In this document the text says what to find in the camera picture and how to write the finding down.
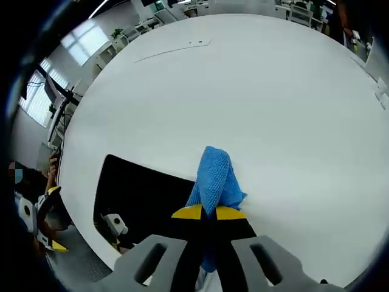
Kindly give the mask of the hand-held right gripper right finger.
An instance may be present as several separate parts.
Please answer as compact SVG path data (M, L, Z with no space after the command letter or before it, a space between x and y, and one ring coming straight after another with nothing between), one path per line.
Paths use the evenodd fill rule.
M216 208L216 266L224 291L344 291L319 283L301 261L266 235L257 236L246 215Z

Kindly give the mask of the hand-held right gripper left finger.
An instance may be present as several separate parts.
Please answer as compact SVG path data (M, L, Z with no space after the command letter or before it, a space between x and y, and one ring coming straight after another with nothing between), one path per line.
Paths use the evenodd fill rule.
M201 204L176 211L165 227L119 258L97 291L194 291L206 254Z

